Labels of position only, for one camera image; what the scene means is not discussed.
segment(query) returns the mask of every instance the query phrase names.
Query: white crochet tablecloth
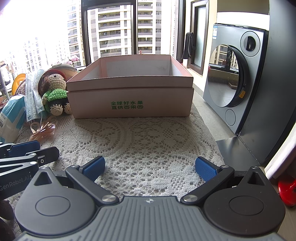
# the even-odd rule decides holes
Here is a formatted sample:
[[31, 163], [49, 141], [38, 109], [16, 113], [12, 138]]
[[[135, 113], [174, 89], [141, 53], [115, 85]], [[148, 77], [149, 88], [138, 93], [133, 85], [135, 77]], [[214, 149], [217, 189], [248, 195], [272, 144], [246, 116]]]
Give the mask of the white crochet tablecloth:
[[[31, 135], [23, 126], [17, 143]], [[58, 117], [56, 132], [42, 148], [56, 146], [59, 160], [52, 170], [83, 165], [96, 156], [106, 161], [96, 180], [103, 188], [124, 195], [171, 196], [180, 199], [203, 183], [195, 159], [203, 156], [217, 166], [224, 161], [210, 131], [192, 104], [189, 117], [74, 119]], [[20, 194], [10, 198], [13, 208]], [[20, 231], [16, 223], [14, 231]]]

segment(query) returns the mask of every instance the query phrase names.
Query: washing machine door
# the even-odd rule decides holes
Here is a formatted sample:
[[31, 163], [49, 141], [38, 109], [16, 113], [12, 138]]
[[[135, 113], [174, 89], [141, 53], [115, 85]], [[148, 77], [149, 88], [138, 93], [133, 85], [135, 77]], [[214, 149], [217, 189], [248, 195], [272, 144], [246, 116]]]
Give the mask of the washing machine door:
[[209, 92], [219, 107], [241, 103], [250, 86], [249, 67], [243, 54], [233, 46], [217, 46], [211, 54], [207, 75]]

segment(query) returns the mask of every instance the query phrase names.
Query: washing machine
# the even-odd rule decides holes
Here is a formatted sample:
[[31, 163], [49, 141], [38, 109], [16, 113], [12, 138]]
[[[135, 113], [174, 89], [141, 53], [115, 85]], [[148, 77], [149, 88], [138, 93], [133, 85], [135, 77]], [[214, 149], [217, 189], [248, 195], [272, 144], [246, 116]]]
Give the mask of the washing machine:
[[213, 26], [203, 99], [236, 135], [260, 81], [267, 39], [268, 31], [263, 29], [220, 23]]

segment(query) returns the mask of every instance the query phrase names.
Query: cardboard box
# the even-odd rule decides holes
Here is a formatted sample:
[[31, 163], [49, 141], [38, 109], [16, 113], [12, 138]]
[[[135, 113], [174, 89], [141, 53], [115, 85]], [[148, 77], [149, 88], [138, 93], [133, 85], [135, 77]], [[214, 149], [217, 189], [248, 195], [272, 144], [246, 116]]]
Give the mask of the cardboard box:
[[74, 118], [189, 116], [193, 77], [170, 55], [102, 57], [67, 81]]

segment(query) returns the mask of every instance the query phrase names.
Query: sky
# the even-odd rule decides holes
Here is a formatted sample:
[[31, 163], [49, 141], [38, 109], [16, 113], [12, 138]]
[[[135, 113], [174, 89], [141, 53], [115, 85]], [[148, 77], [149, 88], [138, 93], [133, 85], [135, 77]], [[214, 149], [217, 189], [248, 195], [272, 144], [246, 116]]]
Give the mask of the sky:
[[28, 38], [66, 38], [66, 0], [11, 0], [0, 16], [0, 59], [23, 47]]

